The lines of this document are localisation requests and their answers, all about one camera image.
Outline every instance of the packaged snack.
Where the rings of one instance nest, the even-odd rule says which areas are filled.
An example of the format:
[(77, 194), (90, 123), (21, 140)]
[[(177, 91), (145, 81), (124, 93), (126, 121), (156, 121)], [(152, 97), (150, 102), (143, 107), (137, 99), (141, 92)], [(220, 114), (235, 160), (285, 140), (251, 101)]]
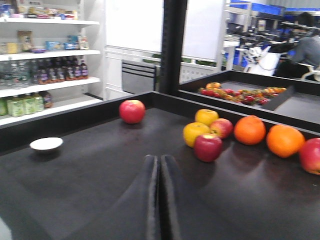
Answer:
[(86, 36), (78, 36), (78, 42), (79, 42), (79, 48), (81, 50), (89, 49), (88, 38)]
[(21, 47), (22, 44), (21, 43), (15, 43), (15, 42), (8, 42), (6, 44), (6, 53), (7, 54), (18, 54), (21, 52)]
[(64, 50), (76, 50), (76, 49), (78, 49), (78, 46), (75, 43), (65, 42), (63, 45), (64, 45)]
[(22, 44), (22, 52), (29, 52), (33, 47), (32, 31), (18, 31), (18, 39)]
[(68, 43), (78, 43), (77, 35), (68, 35)]
[(45, 48), (48, 51), (54, 51), (54, 50), (63, 49), (62, 45), (61, 45), (61, 42), (59, 42), (59, 41), (45, 41)]

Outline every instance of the shelf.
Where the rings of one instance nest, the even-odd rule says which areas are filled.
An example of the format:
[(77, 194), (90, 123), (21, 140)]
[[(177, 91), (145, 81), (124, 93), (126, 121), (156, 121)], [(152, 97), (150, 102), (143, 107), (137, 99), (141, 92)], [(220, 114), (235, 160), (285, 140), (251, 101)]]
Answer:
[(34, 114), (24, 115), (20, 117), (12, 117), (10, 115), (0, 116), (0, 126), (16, 123), (23, 120), (33, 119), (36, 117), (46, 116), (49, 114), (55, 114), (55, 113), (63, 112), (66, 110), (89, 106), (89, 105), (100, 103), (100, 102), (102, 102), (102, 100), (91, 97), (91, 96), (82, 95), (80, 97), (76, 97), (68, 100), (53, 102), (53, 107), (46, 108), (43, 111), (36, 112)]
[(63, 56), (82, 56), (82, 55), (97, 55), (99, 50), (63, 50), (63, 51), (46, 51), (44, 53), (23, 52), (16, 54), (0, 55), (0, 61), (23, 60), (23, 59), (45, 59)]
[(45, 85), (40, 85), (40, 84), (32, 85), (32, 86), (24, 87), (21, 89), (12, 89), (12, 88), (1, 89), (0, 88), (0, 98), (27, 94), (27, 93), (41, 92), (46, 90), (62, 89), (62, 88), (74, 87), (74, 86), (85, 85), (85, 84), (93, 84), (98, 82), (100, 82), (99, 78), (89, 77), (88, 79), (82, 79), (82, 80), (48, 83)]
[(80, 25), (82, 27), (87, 27), (87, 26), (92, 26), (92, 25), (100, 25), (100, 22), (98, 22), (98, 21), (40, 19), (40, 18), (14, 18), (14, 17), (0, 17), (0, 23), (70, 24), (70, 25)]

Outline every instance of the box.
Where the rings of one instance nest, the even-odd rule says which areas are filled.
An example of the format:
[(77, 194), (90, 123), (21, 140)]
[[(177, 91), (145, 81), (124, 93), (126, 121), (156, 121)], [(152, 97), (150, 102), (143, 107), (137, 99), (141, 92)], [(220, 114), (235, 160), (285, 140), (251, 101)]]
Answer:
[(71, 43), (71, 42), (65, 42), (63, 44), (64, 50), (77, 50), (79, 49), (79, 45), (76, 43)]
[(68, 43), (78, 43), (77, 35), (68, 35)]
[(62, 50), (63, 46), (59, 41), (45, 41), (45, 49), (49, 51)]
[(79, 42), (79, 48), (81, 50), (89, 49), (88, 38), (86, 36), (78, 36), (78, 42)]
[(7, 54), (18, 54), (21, 53), (21, 43), (8, 42), (6, 44), (6, 53)]
[(19, 14), (27, 14), (29, 8), (44, 8), (43, 0), (16, 1), (17, 11)]
[(18, 31), (18, 39), (22, 44), (22, 52), (29, 52), (33, 47), (32, 31)]

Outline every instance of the blue bin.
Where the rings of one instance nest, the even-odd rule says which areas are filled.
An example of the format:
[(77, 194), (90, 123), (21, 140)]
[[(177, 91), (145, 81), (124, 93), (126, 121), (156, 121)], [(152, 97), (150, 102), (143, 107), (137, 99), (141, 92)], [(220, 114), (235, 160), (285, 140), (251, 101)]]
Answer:
[[(225, 53), (224, 56), (225, 56), (226, 59), (228, 59), (229, 54), (228, 54), (228, 53)], [(239, 51), (238, 51), (238, 50), (236, 50), (236, 51), (234, 52), (233, 64), (234, 64), (234, 65), (238, 65), (238, 64), (239, 64)]]
[[(243, 3), (243, 2), (249, 2), (249, 1), (243, 1), (243, 0), (231, 0), (231, 3)], [(239, 4), (239, 5), (230, 5), (231, 7), (234, 8), (240, 8), (240, 9), (248, 9), (247, 4)], [(282, 8), (279, 6), (270, 6), (270, 5), (264, 5), (260, 3), (252, 3), (251, 10), (260, 12), (260, 13), (265, 13), (265, 14), (272, 14), (272, 15), (282, 15)]]
[(241, 66), (245, 68), (247, 65), (248, 65), (248, 62), (247, 62), (247, 60), (245, 59), (245, 57), (243, 56), (243, 57), (242, 57)]
[(285, 9), (286, 12), (310, 12), (310, 11), (320, 11), (320, 8), (295, 8), (288, 7)]

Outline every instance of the water bottle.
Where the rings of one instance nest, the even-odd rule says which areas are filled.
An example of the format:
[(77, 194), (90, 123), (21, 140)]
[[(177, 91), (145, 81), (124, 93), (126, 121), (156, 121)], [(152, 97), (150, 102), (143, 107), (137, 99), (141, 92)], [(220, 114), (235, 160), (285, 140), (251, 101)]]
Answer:
[(12, 79), (12, 73), (11, 73), (11, 61), (4, 61), (2, 69), (3, 69), (3, 80), (5, 85), (8, 87), (12, 87), (13, 79)]
[(11, 61), (11, 77), (12, 77), (12, 86), (14, 89), (20, 89), (22, 87), (21, 84), (21, 76), (19, 71), (19, 66), (17, 61)]
[(30, 62), (30, 80), (33, 84), (38, 84), (38, 63), (36, 59), (32, 59)]
[(4, 72), (5, 64), (0, 61), (0, 85), (5, 85), (5, 72)]
[(28, 62), (25, 60), (20, 60), (18, 62), (19, 75), (20, 75), (20, 86), (21, 88), (26, 88), (29, 86), (29, 69)]

